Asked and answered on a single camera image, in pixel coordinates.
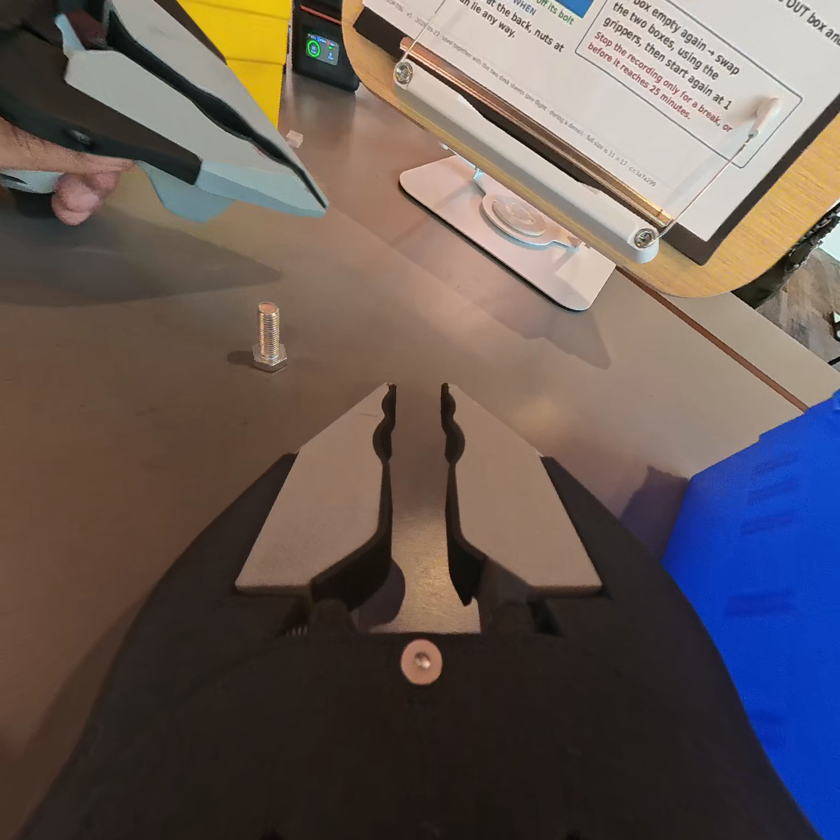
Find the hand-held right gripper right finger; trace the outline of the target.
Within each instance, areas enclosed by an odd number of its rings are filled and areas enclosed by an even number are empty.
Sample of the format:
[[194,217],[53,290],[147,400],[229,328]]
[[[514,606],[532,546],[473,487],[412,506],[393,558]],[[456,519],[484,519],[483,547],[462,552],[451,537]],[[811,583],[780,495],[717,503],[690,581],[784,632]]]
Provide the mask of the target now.
[[456,385],[440,393],[448,570],[459,600],[599,593],[602,579],[540,452]]

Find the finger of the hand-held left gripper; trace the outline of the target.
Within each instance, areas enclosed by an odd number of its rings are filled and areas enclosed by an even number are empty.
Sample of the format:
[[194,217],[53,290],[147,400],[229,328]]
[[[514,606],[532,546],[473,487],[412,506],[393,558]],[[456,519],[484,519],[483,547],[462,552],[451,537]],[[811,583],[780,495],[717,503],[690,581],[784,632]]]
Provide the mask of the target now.
[[[102,49],[88,48],[81,43],[78,36],[69,35],[69,19],[70,14],[59,14],[57,17],[63,35],[70,37],[70,44],[63,48],[69,59],[65,81],[73,88],[189,151],[174,141],[173,134],[164,134],[165,126],[163,122],[158,122],[158,118],[174,116],[174,110],[168,108],[166,104],[168,97],[175,95],[176,90],[109,47],[105,30],[105,14],[101,22],[104,24],[103,33],[106,45]],[[162,179],[155,174],[149,175],[144,164],[139,162],[137,164],[147,174],[163,206],[174,215],[194,222],[206,222],[236,202],[304,217],[321,217],[328,207],[327,199],[325,201],[229,201],[207,193],[195,185],[189,186],[177,182],[170,175],[164,175]]]
[[201,162],[195,186],[229,201],[325,201],[222,58],[157,2],[105,3],[108,46],[176,90],[158,118]]

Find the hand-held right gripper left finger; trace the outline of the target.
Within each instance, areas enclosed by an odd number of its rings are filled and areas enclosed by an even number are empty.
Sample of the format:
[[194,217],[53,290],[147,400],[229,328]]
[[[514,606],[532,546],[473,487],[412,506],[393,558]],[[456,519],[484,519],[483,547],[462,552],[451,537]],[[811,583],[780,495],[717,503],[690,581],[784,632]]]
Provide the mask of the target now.
[[392,564],[396,387],[307,441],[235,582],[246,595],[373,596]]

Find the silver hex bolt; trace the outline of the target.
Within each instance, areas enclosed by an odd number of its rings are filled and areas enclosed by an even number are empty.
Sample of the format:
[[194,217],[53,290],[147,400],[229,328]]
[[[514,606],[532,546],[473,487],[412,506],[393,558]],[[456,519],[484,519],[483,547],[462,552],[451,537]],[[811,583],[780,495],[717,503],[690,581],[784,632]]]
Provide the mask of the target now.
[[280,340],[280,311],[276,303],[262,301],[257,307],[257,341],[253,345],[256,369],[277,373],[288,363],[287,350]]

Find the person's left hand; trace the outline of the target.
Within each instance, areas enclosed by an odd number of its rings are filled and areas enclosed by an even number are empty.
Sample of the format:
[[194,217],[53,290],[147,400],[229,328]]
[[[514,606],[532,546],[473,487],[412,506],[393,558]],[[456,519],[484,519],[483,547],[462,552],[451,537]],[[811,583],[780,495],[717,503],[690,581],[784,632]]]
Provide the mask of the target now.
[[1,120],[1,168],[62,174],[51,199],[54,215],[65,225],[86,222],[134,163],[65,149]]

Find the yellow plastic bin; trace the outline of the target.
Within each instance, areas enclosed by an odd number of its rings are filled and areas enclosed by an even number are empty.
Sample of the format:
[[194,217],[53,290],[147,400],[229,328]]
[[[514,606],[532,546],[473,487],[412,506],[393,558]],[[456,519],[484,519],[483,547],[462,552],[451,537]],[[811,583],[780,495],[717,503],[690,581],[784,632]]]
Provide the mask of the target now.
[[277,125],[292,1],[181,1],[181,5]]

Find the black device with screen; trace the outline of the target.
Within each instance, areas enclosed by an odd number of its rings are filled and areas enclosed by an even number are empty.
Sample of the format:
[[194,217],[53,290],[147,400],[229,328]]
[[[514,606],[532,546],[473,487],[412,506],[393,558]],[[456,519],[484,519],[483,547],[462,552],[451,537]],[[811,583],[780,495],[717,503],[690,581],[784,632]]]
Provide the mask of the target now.
[[361,84],[343,45],[342,1],[294,1],[292,69],[301,76],[356,92]]

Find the blue plastic bin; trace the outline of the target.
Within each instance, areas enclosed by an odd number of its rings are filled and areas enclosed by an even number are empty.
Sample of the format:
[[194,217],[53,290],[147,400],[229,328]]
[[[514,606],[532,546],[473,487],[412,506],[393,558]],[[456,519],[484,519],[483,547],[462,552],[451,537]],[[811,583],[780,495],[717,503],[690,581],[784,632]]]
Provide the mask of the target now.
[[839,393],[694,475],[664,566],[777,774],[839,836]]

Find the printed instruction sheet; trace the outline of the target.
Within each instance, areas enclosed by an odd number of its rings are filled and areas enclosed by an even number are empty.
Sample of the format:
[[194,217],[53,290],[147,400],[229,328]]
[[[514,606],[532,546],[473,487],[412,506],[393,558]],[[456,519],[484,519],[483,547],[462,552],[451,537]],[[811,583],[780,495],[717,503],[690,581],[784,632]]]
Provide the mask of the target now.
[[419,37],[680,219],[706,259],[838,114],[839,2],[363,2],[393,56]]

